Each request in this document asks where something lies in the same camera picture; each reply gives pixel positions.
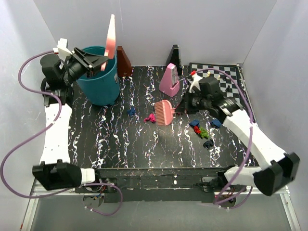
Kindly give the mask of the pink dustpan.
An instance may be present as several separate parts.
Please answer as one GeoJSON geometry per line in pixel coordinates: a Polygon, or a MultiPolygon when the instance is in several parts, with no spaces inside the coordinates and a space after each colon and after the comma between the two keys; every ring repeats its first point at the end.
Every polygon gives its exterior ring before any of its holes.
{"type": "Polygon", "coordinates": [[[107,32],[106,45],[104,56],[108,57],[108,59],[112,60],[116,51],[116,26],[115,26],[115,15],[111,14],[110,23],[107,32]]]}

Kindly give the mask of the pink hand brush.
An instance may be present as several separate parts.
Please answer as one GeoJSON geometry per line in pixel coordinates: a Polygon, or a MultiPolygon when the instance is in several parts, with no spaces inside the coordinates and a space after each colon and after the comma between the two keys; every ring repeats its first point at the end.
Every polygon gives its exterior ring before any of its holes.
{"type": "Polygon", "coordinates": [[[161,100],[154,104],[156,123],[159,126],[170,125],[173,121],[174,115],[180,115],[179,112],[175,111],[170,101],[161,100]]]}

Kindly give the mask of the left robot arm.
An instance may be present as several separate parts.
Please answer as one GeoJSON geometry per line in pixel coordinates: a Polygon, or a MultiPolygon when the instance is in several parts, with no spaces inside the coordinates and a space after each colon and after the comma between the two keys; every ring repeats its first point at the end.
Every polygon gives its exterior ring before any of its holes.
{"type": "Polygon", "coordinates": [[[108,57],[91,54],[75,48],[66,57],[59,52],[44,55],[40,65],[45,78],[41,84],[47,124],[43,154],[32,174],[46,190],[86,187],[93,193],[102,188],[102,180],[93,168],[80,168],[70,163],[68,130],[72,114],[73,82],[85,75],[99,73],[108,57]]]}

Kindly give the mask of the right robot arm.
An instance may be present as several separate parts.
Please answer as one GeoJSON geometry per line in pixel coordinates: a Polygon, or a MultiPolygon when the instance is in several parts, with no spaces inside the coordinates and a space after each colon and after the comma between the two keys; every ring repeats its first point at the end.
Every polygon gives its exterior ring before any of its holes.
{"type": "Polygon", "coordinates": [[[210,115],[231,130],[247,147],[258,162],[257,167],[228,167],[218,178],[218,187],[223,191],[235,185],[258,188],[271,196],[292,182],[297,174],[300,158],[295,153],[286,153],[272,142],[253,122],[252,112],[244,108],[235,98],[225,97],[215,77],[200,77],[194,74],[176,112],[194,114],[207,110],[210,115]]]}

